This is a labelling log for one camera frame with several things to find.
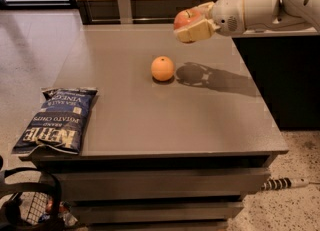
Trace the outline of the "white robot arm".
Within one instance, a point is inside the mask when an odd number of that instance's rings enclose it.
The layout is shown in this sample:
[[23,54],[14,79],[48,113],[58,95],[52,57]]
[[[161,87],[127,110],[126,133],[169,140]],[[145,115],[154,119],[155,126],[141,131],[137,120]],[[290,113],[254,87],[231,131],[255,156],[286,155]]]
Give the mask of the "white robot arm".
[[174,19],[174,35],[182,43],[216,33],[234,37],[310,27],[320,32],[320,0],[217,0],[183,10]]

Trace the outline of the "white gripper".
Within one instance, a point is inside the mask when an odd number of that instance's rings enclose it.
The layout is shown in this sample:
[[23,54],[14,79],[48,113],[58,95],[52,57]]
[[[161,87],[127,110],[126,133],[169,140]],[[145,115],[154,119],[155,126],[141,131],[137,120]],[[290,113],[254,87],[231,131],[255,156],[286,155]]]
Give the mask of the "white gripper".
[[193,7],[196,14],[206,19],[174,30],[182,43],[194,43],[209,39],[215,32],[224,36],[241,35],[245,32],[244,0],[218,0]]

